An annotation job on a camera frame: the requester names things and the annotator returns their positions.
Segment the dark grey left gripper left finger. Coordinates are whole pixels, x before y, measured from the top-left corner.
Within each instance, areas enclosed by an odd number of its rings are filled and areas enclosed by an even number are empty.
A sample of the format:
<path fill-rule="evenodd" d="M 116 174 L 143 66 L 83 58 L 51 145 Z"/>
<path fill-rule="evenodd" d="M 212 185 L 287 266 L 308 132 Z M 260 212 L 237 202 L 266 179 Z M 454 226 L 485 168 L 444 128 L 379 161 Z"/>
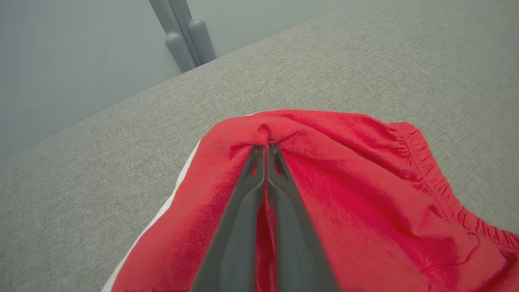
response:
<path fill-rule="evenodd" d="M 253 292 L 257 214 L 264 197 L 265 148 L 251 149 L 191 286 L 193 292 Z"/>

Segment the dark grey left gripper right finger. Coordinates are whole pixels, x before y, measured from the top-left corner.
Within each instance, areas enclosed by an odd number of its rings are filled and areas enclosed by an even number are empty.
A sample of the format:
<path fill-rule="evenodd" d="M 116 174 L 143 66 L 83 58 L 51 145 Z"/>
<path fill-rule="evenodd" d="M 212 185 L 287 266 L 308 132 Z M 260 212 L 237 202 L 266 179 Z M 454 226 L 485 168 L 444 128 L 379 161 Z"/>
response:
<path fill-rule="evenodd" d="M 280 146 L 267 147 L 267 198 L 275 212 L 280 292 L 337 292 L 339 283 Z"/>

